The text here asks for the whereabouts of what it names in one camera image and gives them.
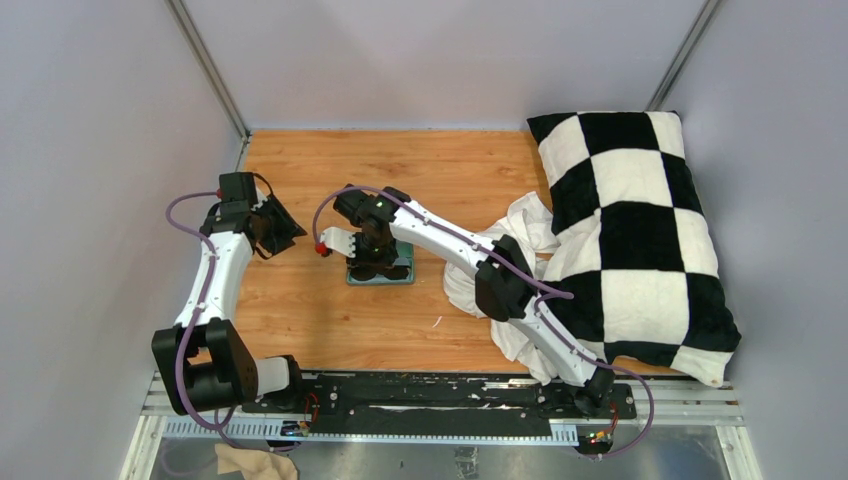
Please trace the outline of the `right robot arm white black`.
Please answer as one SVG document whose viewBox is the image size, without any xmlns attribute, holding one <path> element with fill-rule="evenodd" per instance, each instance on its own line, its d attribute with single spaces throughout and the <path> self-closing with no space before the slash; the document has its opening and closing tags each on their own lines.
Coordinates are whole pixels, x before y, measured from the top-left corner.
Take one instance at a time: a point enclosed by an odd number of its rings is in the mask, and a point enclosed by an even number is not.
<svg viewBox="0 0 848 480">
<path fill-rule="evenodd" d="M 609 409 L 615 380 L 611 366 L 582 346 L 546 305 L 549 299 L 571 300 L 573 294 L 536 279 L 513 237 L 493 240 L 473 234 L 393 188 L 348 185 L 325 201 L 354 229 L 315 232 L 320 255 L 338 252 L 349 267 L 364 266 L 375 274 L 393 267 L 398 241 L 441 257 L 471 277 L 476 306 L 485 316 L 519 330 L 573 387 L 571 403 L 577 413 L 592 418 Z"/>
</svg>

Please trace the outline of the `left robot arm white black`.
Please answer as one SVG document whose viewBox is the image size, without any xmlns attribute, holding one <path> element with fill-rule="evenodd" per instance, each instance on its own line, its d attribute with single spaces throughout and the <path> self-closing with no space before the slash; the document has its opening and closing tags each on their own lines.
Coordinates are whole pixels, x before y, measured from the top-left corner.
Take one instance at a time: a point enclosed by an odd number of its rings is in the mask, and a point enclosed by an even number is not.
<svg viewBox="0 0 848 480">
<path fill-rule="evenodd" d="M 239 407 L 257 400 L 283 413 L 306 400 L 301 369 L 291 355 L 255 358 L 234 325 L 247 266 L 254 256 L 268 260 L 294 246 L 305 230 L 258 173 L 219 177 L 215 203 L 199 227 L 173 215 L 171 226 L 198 240 L 200 262 L 185 307 L 170 328 L 154 333 L 151 349 L 171 407 L 178 415 Z"/>
</svg>

